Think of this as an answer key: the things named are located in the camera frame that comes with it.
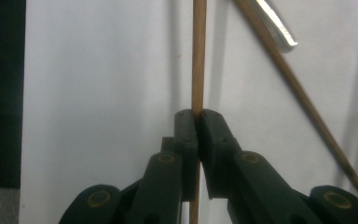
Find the white wall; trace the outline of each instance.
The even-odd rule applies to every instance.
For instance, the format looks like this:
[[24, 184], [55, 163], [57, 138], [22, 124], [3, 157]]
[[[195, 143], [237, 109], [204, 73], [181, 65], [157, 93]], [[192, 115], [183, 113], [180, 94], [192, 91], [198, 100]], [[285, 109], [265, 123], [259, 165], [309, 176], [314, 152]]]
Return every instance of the white wall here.
[[[347, 189], [233, 1], [208, 4], [205, 107], [294, 189]], [[275, 5], [300, 42], [287, 61], [356, 161], [358, 1]], [[27, 1], [21, 223], [57, 223], [83, 189], [142, 177], [190, 107], [191, 37], [192, 1]], [[201, 206], [200, 223], [227, 222], [225, 202], [202, 192]]]

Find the black plastic part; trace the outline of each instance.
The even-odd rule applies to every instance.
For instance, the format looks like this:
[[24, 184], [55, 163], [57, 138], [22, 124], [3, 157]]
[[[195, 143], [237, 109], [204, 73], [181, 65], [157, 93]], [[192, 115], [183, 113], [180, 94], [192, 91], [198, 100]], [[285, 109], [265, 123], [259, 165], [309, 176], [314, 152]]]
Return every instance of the black plastic part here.
[[192, 201], [195, 196], [196, 171], [199, 159], [199, 143], [193, 112], [190, 109], [175, 114], [174, 151], [183, 158], [183, 201]]
[[60, 224], [111, 224], [120, 202], [120, 191], [96, 185], [83, 190], [65, 211]]
[[235, 190], [227, 202], [227, 210], [233, 224], [255, 224], [255, 218], [248, 205]]
[[238, 152], [234, 162], [238, 171], [233, 183], [252, 211], [255, 223], [322, 223], [261, 155]]
[[310, 201], [325, 223], [358, 224], [358, 198], [343, 189], [316, 187], [310, 192]]
[[210, 198], [228, 198], [234, 153], [241, 151], [223, 116], [204, 109], [200, 124], [200, 159]]
[[124, 224], [127, 221], [128, 213], [132, 207], [133, 199], [141, 185], [142, 179], [129, 185], [120, 192], [120, 207], [115, 214], [115, 224]]
[[130, 224], [180, 223], [182, 157], [160, 152], [151, 157], [129, 212]]

